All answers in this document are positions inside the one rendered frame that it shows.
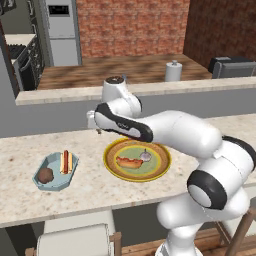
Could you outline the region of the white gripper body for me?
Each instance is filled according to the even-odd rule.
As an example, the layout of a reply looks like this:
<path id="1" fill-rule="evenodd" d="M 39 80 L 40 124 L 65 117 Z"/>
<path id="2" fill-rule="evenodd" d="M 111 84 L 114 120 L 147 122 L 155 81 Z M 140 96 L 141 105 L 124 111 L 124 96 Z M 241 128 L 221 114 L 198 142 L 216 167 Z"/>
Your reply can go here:
<path id="1" fill-rule="evenodd" d="M 94 110 L 90 110 L 90 111 L 87 112 L 87 127 L 89 129 L 96 129 L 97 128 L 96 122 L 94 120 L 94 113 L 95 113 Z"/>

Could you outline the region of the large yellow-rimmed brown plate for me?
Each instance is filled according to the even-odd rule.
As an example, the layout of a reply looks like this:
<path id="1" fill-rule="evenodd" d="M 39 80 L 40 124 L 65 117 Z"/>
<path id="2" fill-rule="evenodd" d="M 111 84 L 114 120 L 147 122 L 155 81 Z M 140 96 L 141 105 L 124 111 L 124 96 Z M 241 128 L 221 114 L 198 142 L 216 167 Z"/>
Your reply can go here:
<path id="1" fill-rule="evenodd" d="M 116 163 L 117 156 L 140 159 L 140 154 L 144 150 L 147 150 L 152 158 L 149 162 L 143 161 L 138 169 L 122 168 Z M 109 172 L 120 179 L 130 182 L 147 182 L 163 176 L 168 171 L 172 158 L 167 148 L 160 144 L 121 138 L 106 147 L 103 162 Z"/>

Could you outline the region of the light blue tupperware container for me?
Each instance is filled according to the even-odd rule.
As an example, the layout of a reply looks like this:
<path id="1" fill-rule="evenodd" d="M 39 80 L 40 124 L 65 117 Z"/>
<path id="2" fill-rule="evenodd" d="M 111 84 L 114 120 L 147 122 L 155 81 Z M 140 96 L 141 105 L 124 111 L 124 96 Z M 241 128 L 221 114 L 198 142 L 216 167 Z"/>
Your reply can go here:
<path id="1" fill-rule="evenodd" d="M 37 171 L 33 175 L 32 180 L 39 190 L 61 191 L 70 185 L 70 182 L 78 165 L 78 161 L 79 158 L 75 154 L 72 154 L 72 171 L 68 174 L 62 174 L 60 172 L 61 153 L 51 153 L 43 159 L 41 165 L 38 167 Z M 53 171 L 53 180 L 46 184 L 43 184 L 38 180 L 38 173 L 42 168 L 50 168 Z"/>

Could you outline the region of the brown round cooked food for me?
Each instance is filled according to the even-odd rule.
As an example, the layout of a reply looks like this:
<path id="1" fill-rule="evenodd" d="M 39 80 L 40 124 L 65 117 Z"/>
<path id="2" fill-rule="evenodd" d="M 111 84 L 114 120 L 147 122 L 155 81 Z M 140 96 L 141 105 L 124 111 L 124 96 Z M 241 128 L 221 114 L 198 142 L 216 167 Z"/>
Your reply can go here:
<path id="1" fill-rule="evenodd" d="M 54 179 L 53 170 L 51 168 L 41 168 L 37 174 L 38 181 L 47 184 Z"/>

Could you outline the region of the hot dog in bun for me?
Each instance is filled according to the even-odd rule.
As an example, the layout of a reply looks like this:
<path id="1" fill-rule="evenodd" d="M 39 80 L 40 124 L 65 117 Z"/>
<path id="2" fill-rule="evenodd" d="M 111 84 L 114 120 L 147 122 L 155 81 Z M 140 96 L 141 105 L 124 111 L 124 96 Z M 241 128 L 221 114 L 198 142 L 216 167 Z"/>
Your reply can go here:
<path id="1" fill-rule="evenodd" d="M 116 163 L 122 168 L 138 169 L 143 164 L 143 160 L 117 156 Z"/>

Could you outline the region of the hot dog with pale bun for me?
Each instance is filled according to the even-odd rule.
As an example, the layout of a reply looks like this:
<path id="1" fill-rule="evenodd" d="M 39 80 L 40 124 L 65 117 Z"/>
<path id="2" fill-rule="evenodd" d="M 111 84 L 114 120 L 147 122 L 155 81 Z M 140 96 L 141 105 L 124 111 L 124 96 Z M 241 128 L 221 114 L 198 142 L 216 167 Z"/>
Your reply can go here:
<path id="1" fill-rule="evenodd" d="M 71 174 L 73 169 L 73 156 L 65 150 L 60 154 L 60 173 L 63 175 Z"/>

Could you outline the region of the white garlic bulb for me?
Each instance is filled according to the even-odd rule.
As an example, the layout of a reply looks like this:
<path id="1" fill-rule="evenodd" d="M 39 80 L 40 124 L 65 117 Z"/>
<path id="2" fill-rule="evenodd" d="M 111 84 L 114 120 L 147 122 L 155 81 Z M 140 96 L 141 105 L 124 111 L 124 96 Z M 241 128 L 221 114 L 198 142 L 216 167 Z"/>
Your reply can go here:
<path id="1" fill-rule="evenodd" d="M 149 162 L 151 160 L 151 158 L 152 158 L 152 156 L 147 150 L 144 150 L 140 154 L 140 159 L 143 160 L 144 162 Z"/>

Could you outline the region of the black oven with hob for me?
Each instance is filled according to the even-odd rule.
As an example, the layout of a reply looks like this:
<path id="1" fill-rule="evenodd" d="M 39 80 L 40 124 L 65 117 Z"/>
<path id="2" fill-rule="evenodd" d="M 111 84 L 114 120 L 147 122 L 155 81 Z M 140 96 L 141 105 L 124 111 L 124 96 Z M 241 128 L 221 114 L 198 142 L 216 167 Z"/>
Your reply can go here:
<path id="1" fill-rule="evenodd" d="M 36 34 L 6 34 L 8 50 L 20 91 L 38 88 L 44 61 Z"/>

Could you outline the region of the silver fridge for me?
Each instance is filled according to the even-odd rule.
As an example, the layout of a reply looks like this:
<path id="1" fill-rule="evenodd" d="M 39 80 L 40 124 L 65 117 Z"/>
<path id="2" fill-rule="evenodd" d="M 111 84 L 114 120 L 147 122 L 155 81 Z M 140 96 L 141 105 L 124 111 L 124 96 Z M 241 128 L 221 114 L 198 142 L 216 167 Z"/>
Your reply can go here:
<path id="1" fill-rule="evenodd" d="M 54 66 L 82 64 L 76 0 L 44 0 Z"/>

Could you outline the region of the white paper towel roll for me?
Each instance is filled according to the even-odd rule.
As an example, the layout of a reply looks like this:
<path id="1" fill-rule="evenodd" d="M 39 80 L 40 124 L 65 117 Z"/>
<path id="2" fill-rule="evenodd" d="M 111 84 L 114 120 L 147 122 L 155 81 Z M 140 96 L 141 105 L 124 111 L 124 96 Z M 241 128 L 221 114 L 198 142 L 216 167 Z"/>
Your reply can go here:
<path id="1" fill-rule="evenodd" d="M 172 60 L 166 64 L 165 81 L 179 81 L 181 79 L 182 64 L 177 60 Z"/>

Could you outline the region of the grey toaster oven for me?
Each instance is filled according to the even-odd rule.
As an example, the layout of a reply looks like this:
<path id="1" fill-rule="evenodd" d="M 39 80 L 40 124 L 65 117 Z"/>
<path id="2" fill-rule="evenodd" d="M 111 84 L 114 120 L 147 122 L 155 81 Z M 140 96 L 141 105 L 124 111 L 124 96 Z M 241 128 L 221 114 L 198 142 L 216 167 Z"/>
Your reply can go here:
<path id="1" fill-rule="evenodd" d="M 213 79 L 250 77 L 256 69 L 256 61 L 241 56 L 214 57 L 208 71 Z"/>

